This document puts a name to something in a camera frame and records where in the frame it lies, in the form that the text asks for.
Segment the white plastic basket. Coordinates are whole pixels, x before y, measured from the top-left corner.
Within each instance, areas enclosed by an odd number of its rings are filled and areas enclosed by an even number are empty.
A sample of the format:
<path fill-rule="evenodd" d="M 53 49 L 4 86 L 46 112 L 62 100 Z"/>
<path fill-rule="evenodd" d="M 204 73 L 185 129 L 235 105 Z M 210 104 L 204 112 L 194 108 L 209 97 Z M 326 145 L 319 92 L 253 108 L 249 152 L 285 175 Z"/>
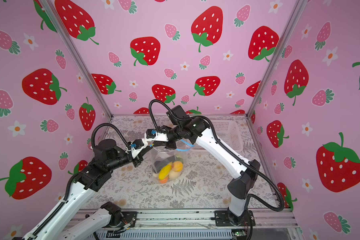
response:
<path fill-rule="evenodd" d="M 231 120 L 212 120 L 215 131 L 219 139 L 229 145 L 234 151 L 243 150 L 243 140 L 239 127 L 235 121 Z"/>

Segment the yellow banana toy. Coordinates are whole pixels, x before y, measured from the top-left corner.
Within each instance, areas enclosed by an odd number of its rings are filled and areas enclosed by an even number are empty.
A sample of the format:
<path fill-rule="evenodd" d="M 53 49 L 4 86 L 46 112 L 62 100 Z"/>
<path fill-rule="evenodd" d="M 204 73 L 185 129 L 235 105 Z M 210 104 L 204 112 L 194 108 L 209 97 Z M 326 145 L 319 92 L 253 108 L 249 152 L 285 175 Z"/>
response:
<path fill-rule="evenodd" d="M 166 179 L 171 170 L 172 170 L 172 163 L 169 163 L 165 167 L 163 167 L 158 174 L 159 181 L 163 181 L 164 179 Z"/>

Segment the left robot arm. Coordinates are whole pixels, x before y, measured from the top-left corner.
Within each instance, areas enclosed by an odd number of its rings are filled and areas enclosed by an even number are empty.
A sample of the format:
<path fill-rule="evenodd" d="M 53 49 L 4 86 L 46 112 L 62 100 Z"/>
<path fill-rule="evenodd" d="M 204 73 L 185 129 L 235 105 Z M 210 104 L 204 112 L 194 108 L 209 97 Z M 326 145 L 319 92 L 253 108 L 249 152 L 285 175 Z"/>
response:
<path fill-rule="evenodd" d="M 93 160 L 68 180 L 63 198 L 23 239 L 83 240 L 106 226 L 120 227 L 118 233 L 127 230 L 133 222 L 127 222 L 121 208 L 112 202 L 103 204 L 94 214 L 67 231 L 64 228 L 111 178 L 115 169 L 130 163 L 139 166 L 143 156 L 153 148 L 153 142 L 160 139 L 159 136 L 157 130 L 147 130 L 144 138 L 126 142 L 125 149 L 118 147 L 113 139 L 105 139 L 98 144 L 92 142 Z"/>

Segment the orange toy fruit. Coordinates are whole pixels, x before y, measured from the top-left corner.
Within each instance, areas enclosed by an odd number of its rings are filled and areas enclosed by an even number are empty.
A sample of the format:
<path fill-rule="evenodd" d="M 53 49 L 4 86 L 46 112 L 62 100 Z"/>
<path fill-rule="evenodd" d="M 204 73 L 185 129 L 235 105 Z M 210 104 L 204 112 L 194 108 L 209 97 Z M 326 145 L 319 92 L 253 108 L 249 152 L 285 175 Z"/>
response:
<path fill-rule="evenodd" d="M 160 184 L 165 184 L 165 183 L 168 182 L 168 180 L 169 180 L 169 178 L 167 177 L 167 178 L 165 178 L 165 179 L 163 179 L 163 180 L 160 180 L 159 183 L 160 183 Z"/>

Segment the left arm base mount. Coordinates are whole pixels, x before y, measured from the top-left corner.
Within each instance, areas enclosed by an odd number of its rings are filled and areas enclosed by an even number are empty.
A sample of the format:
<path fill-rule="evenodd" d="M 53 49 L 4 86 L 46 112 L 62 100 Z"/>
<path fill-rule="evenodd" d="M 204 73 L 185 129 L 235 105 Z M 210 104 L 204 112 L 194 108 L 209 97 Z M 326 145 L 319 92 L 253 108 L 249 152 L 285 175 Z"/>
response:
<path fill-rule="evenodd" d="M 110 222 L 104 228 L 134 228 L 137 220 L 138 212 L 134 211 L 121 211 L 120 213 L 111 216 Z"/>

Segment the aluminium frame rail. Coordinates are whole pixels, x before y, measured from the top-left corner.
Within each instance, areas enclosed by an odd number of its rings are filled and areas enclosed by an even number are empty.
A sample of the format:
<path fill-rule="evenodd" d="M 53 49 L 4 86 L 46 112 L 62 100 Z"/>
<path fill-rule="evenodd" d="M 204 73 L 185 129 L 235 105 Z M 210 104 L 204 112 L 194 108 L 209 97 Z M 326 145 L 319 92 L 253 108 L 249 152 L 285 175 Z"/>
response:
<path fill-rule="evenodd" d="M 80 210 L 58 234 L 59 240 L 302 240 L 289 210 L 252 209 L 250 223 L 233 226 L 224 209 L 132 209 L 123 212 L 130 227 L 106 226 L 105 214 Z"/>

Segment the dark cucumber toy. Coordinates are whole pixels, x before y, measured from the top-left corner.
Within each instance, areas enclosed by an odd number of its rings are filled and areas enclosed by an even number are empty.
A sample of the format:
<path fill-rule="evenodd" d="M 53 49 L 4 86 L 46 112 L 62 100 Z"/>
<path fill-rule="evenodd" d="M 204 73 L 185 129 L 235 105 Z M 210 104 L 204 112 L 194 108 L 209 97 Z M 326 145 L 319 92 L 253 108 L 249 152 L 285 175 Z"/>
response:
<path fill-rule="evenodd" d="M 156 174 L 158 174 L 167 165 L 168 165 L 168 163 L 165 161 L 156 161 L 153 164 L 153 170 Z"/>

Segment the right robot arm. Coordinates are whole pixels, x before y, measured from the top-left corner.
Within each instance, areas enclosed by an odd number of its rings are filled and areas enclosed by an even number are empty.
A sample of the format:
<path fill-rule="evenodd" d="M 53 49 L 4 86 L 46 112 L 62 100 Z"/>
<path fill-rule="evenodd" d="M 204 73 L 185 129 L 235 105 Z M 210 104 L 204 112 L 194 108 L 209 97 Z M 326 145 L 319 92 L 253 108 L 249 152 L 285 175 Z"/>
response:
<path fill-rule="evenodd" d="M 158 103 L 167 109 L 167 116 L 175 126 L 174 128 L 166 130 L 164 127 L 158 126 L 152 112 L 152 106 L 155 103 Z M 275 212 L 280 212 L 284 209 L 285 201 L 280 190 L 272 180 L 260 172 L 257 168 L 259 162 L 247 160 L 221 140 L 209 118 L 201 115 L 190 117 L 185 113 L 181 106 L 170 109 L 168 105 L 159 100 L 150 101 L 149 112 L 156 130 L 155 141 L 159 140 L 157 137 L 164 137 L 162 141 L 168 143 L 175 143 L 182 139 L 188 139 L 191 143 L 196 143 L 207 150 L 228 170 L 233 178 L 227 185 L 229 192 L 232 194 L 231 203 L 228 208 L 231 215 L 237 218 L 242 217 L 244 212 L 248 210 L 251 199 L 257 200 L 265 207 Z M 249 193 L 256 182 L 257 177 L 263 178 L 275 191 L 279 206 L 272 206 L 260 197 Z"/>

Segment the yellow bell pepper toy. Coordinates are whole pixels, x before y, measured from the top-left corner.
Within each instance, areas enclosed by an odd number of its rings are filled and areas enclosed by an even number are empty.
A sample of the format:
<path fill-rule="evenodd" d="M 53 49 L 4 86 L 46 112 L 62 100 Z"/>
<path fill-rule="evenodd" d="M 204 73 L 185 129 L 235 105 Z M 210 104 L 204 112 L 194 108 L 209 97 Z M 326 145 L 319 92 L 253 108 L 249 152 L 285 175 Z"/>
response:
<path fill-rule="evenodd" d="M 175 161 L 172 163 L 172 171 L 174 172 L 181 172 L 183 170 L 183 163 L 180 161 Z"/>

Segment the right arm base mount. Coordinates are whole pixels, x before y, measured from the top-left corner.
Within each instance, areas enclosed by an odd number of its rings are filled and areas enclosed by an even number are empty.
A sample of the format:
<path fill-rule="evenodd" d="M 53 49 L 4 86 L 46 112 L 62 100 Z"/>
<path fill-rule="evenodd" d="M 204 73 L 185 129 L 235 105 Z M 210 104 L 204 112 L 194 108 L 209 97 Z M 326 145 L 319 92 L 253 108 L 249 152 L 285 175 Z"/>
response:
<path fill-rule="evenodd" d="M 236 216 L 229 210 L 214 211 L 215 224 L 217 227 L 254 227 L 256 225 L 252 211 L 244 211 L 241 216 Z"/>

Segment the clear zip top bag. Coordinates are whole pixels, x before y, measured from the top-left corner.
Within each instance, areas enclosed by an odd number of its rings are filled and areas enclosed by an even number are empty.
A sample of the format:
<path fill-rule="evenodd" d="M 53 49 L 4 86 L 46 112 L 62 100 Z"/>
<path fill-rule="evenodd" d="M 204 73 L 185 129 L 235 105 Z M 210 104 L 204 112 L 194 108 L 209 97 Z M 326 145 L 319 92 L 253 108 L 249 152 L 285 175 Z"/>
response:
<path fill-rule="evenodd" d="M 194 145 L 186 140 L 177 141 L 175 149 L 167 149 L 166 146 L 153 147 L 151 153 L 152 153 L 152 171 L 153 171 L 152 178 L 153 178 L 154 182 L 157 184 L 160 184 L 158 174 L 156 174 L 153 170 L 154 162 L 165 161 L 169 164 L 169 163 L 173 163 L 175 161 L 180 161 L 184 165 L 184 167 L 183 167 L 183 170 L 184 170 L 185 163 L 188 160 L 188 152 L 193 147 L 194 147 Z"/>

